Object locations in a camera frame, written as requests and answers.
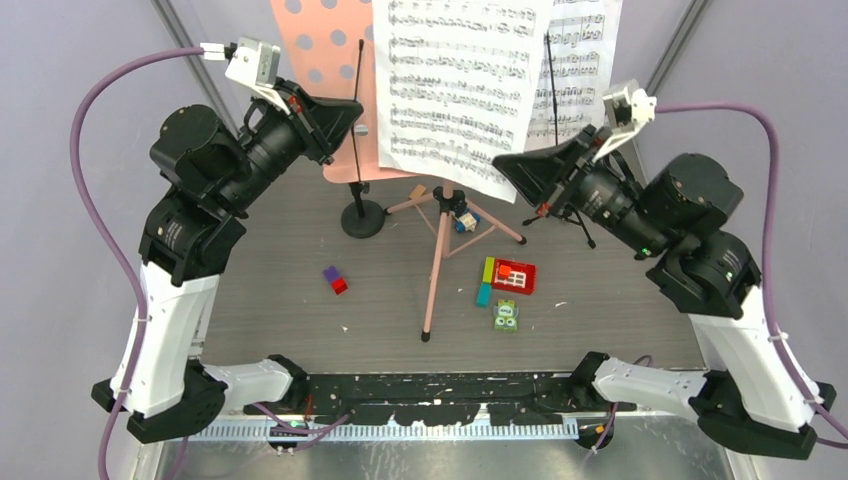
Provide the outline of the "sheet music page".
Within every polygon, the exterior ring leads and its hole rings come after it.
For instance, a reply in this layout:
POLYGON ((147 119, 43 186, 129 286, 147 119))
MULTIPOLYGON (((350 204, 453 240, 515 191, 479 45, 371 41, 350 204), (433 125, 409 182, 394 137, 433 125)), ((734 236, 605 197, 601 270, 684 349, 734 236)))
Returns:
POLYGON ((602 94, 611 85, 623 3, 553 3, 527 150, 562 143, 587 124, 606 122, 602 94))
POLYGON ((523 150, 550 1, 376 1, 378 164, 509 203, 492 160, 523 150))

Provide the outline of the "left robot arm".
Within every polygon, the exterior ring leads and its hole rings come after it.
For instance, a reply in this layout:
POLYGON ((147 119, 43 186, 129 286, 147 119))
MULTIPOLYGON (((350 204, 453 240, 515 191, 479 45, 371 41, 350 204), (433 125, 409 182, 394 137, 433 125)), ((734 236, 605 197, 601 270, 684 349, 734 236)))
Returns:
POLYGON ((306 372, 275 354, 251 364, 214 366, 201 353, 217 289, 248 208, 301 157, 327 164, 363 113, 352 99, 313 97, 278 80, 283 106, 253 98, 238 133, 210 107, 177 109, 163 122, 150 156, 169 183, 141 235, 141 289, 147 316, 126 394, 114 377, 92 397, 129 415, 143 444, 199 433, 219 414, 270 402, 293 414, 306 402, 306 372))

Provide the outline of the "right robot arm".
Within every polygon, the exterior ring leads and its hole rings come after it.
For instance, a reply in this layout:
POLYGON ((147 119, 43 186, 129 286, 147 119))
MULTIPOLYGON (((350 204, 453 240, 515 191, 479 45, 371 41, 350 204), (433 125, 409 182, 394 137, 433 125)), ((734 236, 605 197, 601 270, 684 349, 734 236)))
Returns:
POLYGON ((775 351, 755 258, 724 230, 742 190, 718 162, 693 153, 640 186, 613 170, 609 135, 589 126, 564 144, 500 155, 493 165, 539 215, 579 212, 637 259, 653 259, 647 277, 690 319, 706 368, 669 371, 590 352, 572 372, 572 400, 589 411, 637 404, 689 420, 742 454, 807 459, 818 440, 814 408, 775 351))

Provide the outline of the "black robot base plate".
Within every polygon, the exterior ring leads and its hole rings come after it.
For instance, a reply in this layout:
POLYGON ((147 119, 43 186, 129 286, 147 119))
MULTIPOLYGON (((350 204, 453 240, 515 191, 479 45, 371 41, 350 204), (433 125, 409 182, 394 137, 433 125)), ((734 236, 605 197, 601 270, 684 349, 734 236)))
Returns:
POLYGON ((567 374, 553 372, 312 374, 262 406, 322 424, 346 415, 348 425, 361 426, 468 425, 482 412, 494 426, 548 425, 561 414, 611 408, 567 374))

